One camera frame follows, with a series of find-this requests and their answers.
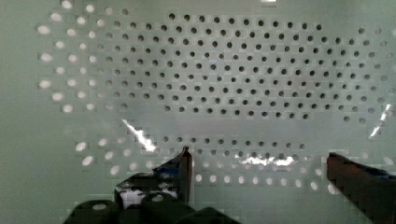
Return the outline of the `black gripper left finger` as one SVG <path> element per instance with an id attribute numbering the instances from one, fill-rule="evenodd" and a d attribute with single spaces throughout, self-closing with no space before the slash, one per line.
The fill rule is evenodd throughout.
<path id="1" fill-rule="evenodd" d="M 183 147 L 173 159 L 152 169 L 121 181 L 114 188 L 114 201 L 120 208 L 141 204 L 150 193 L 166 193 L 188 203 L 191 196 L 192 155 Z"/>

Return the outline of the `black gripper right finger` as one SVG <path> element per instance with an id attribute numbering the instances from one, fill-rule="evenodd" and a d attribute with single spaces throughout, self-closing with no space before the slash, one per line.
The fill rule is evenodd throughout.
<path id="1" fill-rule="evenodd" d="M 373 224 L 395 224 L 394 175 L 334 152 L 329 154 L 326 163 L 327 178 Z"/>

